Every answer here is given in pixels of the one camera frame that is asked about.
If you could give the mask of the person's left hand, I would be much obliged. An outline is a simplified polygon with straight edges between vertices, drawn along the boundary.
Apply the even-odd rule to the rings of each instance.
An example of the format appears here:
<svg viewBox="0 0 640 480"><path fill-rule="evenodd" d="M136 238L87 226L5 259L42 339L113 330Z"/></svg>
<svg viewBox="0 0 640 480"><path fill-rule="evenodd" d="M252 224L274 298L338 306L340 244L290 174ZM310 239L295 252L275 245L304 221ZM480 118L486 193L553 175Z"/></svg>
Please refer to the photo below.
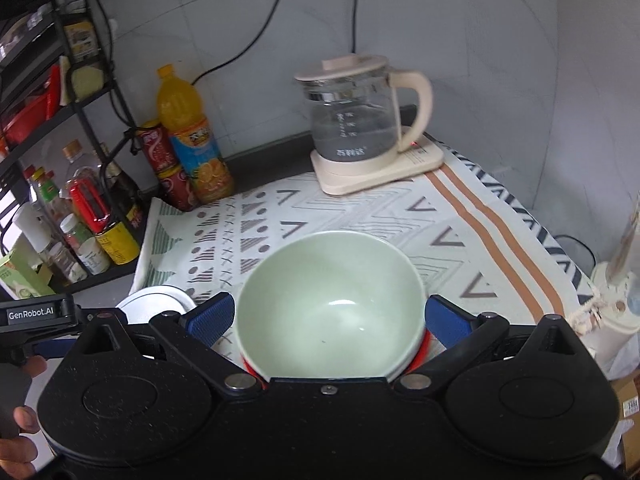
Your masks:
<svg viewBox="0 0 640 480"><path fill-rule="evenodd" d="M23 366L31 378L41 375L46 369L47 361L42 356L32 356ZM29 406L14 408L13 417L23 434L36 434L40 430L36 412ZM36 471L32 462L37 456L37 447L28 437L1 440L1 469L12 479L31 477Z"/></svg>

